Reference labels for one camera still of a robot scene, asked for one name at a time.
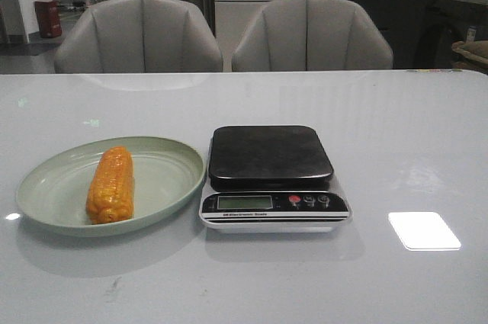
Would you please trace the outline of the grey chair left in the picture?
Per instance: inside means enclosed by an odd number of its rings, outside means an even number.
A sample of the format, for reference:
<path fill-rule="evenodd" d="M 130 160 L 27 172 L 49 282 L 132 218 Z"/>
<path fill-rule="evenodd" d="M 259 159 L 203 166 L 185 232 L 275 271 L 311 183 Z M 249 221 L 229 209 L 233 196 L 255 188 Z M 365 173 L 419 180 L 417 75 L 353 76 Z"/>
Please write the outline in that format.
<path fill-rule="evenodd" d="M 89 7 L 54 56 L 57 73 L 220 72 L 201 10 L 180 0 L 108 0 Z"/>

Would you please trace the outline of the grey chair right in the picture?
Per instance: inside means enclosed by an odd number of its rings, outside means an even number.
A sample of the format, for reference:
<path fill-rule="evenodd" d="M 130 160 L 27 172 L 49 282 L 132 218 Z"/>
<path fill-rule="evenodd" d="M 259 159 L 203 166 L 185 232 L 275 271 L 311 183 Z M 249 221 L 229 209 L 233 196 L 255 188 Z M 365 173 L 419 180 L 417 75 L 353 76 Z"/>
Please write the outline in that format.
<path fill-rule="evenodd" d="M 234 72 L 392 69 L 393 51 L 370 15 L 349 0 L 274 0 L 247 25 Z"/>

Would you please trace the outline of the dark counter with white top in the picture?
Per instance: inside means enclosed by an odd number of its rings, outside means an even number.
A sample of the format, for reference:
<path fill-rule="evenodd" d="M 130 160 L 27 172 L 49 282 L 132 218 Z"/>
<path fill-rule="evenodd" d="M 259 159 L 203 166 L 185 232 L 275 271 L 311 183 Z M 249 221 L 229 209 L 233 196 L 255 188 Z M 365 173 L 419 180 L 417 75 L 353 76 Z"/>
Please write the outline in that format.
<path fill-rule="evenodd" d="M 455 0 L 350 0 L 361 5 L 393 50 L 396 69 L 448 68 L 451 43 L 468 23 L 449 18 Z"/>

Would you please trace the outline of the digital kitchen scale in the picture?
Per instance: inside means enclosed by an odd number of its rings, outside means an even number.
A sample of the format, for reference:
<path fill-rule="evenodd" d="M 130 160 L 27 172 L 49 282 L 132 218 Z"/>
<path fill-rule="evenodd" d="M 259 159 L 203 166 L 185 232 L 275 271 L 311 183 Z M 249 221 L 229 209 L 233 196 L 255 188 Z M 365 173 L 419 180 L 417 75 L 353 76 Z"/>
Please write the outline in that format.
<path fill-rule="evenodd" d="M 199 217 L 222 233 L 327 233 L 352 209 L 314 129 L 225 126 L 210 141 Z"/>

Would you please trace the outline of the grey chair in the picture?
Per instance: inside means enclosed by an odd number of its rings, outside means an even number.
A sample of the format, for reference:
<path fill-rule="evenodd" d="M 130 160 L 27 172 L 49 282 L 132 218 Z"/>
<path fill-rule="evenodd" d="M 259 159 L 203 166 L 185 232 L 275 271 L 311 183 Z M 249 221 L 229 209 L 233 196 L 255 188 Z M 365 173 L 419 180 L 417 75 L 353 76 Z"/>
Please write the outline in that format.
<path fill-rule="evenodd" d="M 54 56 L 57 73 L 220 72 L 201 10 L 180 0 L 108 0 L 89 7 Z"/>
<path fill-rule="evenodd" d="M 247 25 L 234 72 L 392 69 L 393 51 L 370 15 L 349 0 L 274 0 Z"/>

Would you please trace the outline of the orange corn cob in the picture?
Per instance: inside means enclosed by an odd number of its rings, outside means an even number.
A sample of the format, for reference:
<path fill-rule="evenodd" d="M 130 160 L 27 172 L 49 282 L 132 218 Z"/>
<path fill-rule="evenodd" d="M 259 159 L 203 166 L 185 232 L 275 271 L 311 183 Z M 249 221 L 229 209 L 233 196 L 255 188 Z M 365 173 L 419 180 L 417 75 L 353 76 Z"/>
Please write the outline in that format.
<path fill-rule="evenodd" d="M 92 224 L 129 220 L 134 213 L 133 160 L 123 146 L 108 149 L 95 170 L 85 211 Z"/>

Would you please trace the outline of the light green plate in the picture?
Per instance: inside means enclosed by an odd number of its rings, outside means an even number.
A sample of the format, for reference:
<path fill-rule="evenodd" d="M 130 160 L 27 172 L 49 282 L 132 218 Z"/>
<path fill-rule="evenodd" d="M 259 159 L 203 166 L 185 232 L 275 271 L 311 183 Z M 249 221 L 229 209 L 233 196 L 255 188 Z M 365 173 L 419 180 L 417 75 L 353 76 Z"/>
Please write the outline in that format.
<path fill-rule="evenodd" d="M 136 231 L 170 217 L 201 191 L 205 162 L 176 140 L 130 136 L 62 152 L 32 170 L 16 201 L 22 213 L 64 236 Z"/>

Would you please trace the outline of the beige cushion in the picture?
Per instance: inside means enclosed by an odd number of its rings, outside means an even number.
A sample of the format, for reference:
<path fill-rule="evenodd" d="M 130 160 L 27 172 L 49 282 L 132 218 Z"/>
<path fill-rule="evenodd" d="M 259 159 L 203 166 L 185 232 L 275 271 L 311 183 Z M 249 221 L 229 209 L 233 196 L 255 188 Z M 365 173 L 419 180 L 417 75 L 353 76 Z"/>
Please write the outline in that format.
<path fill-rule="evenodd" d="M 452 67 L 487 74 L 487 41 L 478 40 L 452 44 Z"/>

